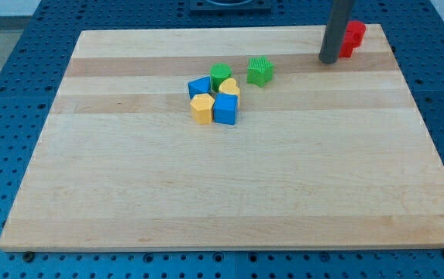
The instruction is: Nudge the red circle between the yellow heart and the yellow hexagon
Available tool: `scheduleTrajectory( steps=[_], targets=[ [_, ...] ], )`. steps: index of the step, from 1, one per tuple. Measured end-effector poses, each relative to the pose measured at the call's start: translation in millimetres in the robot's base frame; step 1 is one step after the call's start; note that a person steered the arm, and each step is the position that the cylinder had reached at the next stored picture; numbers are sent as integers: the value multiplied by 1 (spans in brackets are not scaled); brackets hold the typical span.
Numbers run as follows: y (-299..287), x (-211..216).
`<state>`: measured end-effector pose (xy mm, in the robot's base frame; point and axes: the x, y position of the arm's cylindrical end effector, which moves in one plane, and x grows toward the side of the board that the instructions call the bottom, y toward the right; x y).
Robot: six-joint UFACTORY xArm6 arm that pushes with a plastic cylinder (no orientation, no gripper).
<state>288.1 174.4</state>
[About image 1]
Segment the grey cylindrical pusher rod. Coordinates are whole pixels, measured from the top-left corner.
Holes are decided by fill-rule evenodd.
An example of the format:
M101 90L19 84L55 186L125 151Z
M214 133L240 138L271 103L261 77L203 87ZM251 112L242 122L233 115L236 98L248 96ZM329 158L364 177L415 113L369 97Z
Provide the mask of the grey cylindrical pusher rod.
M319 60L324 64L334 64L339 59L339 53L346 33L355 0L333 0L329 20L325 27Z

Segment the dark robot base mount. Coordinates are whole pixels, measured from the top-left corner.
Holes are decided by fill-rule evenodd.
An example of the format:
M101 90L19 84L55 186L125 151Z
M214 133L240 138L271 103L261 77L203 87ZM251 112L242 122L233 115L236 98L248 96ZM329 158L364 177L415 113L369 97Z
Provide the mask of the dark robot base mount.
M269 12L271 0L187 0L190 13Z

